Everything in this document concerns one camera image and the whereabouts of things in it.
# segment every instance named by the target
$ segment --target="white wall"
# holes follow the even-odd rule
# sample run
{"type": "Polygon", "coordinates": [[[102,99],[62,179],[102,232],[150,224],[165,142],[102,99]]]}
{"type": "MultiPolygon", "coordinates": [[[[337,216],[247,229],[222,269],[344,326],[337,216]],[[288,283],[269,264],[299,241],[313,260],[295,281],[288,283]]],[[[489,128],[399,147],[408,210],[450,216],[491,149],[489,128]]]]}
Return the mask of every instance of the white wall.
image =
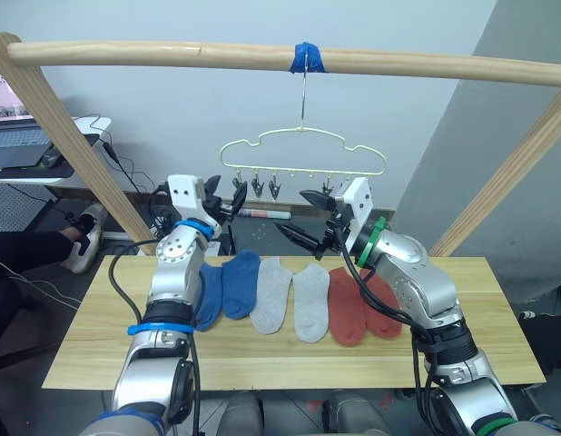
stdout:
{"type": "MultiPolygon", "coordinates": [[[[0,2],[0,31],[25,41],[293,45],[306,40],[321,48],[470,55],[494,4],[495,0],[17,0],[0,2]]],[[[232,192],[234,171],[221,166],[220,147],[234,139],[252,140],[265,130],[296,126],[300,115],[301,74],[101,66],[44,71],[73,115],[97,112],[112,117],[116,150],[132,157],[155,182],[170,173],[221,173],[219,192],[226,196],[232,192]]],[[[390,168],[372,186],[377,204],[395,209],[456,84],[445,79],[311,74],[306,124],[383,151],[390,168]]],[[[365,162],[363,154],[341,151],[322,137],[300,134],[266,144],[258,152],[237,148],[237,162],[352,171],[378,166],[377,160],[365,162]]],[[[129,189],[122,176],[116,176],[129,189]]],[[[270,178],[261,175],[262,181],[270,178]]],[[[278,179],[282,202],[302,203],[298,191],[320,189],[322,183],[320,176],[285,174],[278,179]]],[[[271,199],[268,189],[262,199],[271,199]]]]}

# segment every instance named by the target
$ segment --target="wooden table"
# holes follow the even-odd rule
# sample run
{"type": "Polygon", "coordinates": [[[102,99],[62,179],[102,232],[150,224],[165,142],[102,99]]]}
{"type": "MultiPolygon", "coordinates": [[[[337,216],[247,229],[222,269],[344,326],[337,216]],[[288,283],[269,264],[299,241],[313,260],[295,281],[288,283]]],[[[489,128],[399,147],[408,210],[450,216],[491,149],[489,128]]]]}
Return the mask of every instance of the wooden table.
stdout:
{"type": "MultiPolygon", "coordinates": [[[[133,314],[107,279],[107,256],[93,279],[71,328],[44,381],[44,388],[111,390],[131,343],[126,328],[133,314]]],[[[210,264],[228,257],[207,258],[210,264]]],[[[283,257],[294,272],[315,262],[310,257],[283,257]]],[[[544,382],[518,326],[484,258],[436,258],[458,288],[467,323],[503,384],[544,382]]],[[[328,271],[344,264],[326,257],[328,271]]],[[[144,307],[155,270],[154,257],[126,256],[116,269],[119,284],[144,307]]],[[[250,318],[224,316],[208,332],[196,333],[203,390],[385,388],[413,386],[409,330],[393,340],[370,332],[355,347],[336,343],[328,332],[317,343],[301,342],[294,332],[293,290],[284,324],[272,335],[258,334],[250,318]]]]}

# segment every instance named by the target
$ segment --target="wooden frame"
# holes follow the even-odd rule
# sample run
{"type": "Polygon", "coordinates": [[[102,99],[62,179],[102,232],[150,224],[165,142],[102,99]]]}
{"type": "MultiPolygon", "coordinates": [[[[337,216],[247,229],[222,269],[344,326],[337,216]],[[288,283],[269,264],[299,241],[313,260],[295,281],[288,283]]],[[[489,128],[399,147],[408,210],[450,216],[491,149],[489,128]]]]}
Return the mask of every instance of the wooden frame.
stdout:
{"type": "MultiPolygon", "coordinates": [[[[334,74],[487,80],[561,87],[561,64],[478,56],[322,49],[334,74]]],[[[21,43],[0,33],[0,73],[65,159],[134,241],[152,236],[44,79],[39,65],[156,65],[288,71],[294,47],[184,42],[21,43]]],[[[487,184],[442,235],[432,255],[449,256],[561,137],[561,91],[487,184]]],[[[153,250],[147,247],[147,253],[153,250]]]]}

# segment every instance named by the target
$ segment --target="mouse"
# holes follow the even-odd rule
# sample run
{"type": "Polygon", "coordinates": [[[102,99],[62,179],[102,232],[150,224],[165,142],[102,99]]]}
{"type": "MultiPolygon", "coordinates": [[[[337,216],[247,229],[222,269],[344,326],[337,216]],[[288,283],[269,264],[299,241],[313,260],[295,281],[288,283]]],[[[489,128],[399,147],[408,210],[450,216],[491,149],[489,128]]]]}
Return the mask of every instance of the mouse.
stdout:
{"type": "Polygon", "coordinates": [[[56,147],[49,148],[41,158],[41,164],[46,168],[53,168],[63,161],[63,155],[56,147]]]}

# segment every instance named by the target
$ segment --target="gray sock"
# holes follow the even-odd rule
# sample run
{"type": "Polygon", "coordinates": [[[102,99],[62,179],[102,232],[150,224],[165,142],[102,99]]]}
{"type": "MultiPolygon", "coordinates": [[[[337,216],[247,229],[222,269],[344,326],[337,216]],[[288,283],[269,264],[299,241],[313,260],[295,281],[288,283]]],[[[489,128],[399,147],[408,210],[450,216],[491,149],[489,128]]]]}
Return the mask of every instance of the gray sock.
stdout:
{"type": "Polygon", "coordinates": [[[258,333],[275,333],[282,326],[290,279],[292,271],[282,268],[280,257],[261,262],[256,284],[256,306],[251,312],[252,325],[258,333]]]}
{"type": "Polygon", "coordinates": [[[295,332],[305,342],[317,342],[329,327],[327,291],[329,273],[317,263],[310,263],[292,276],[295,287],[295,332]]]}

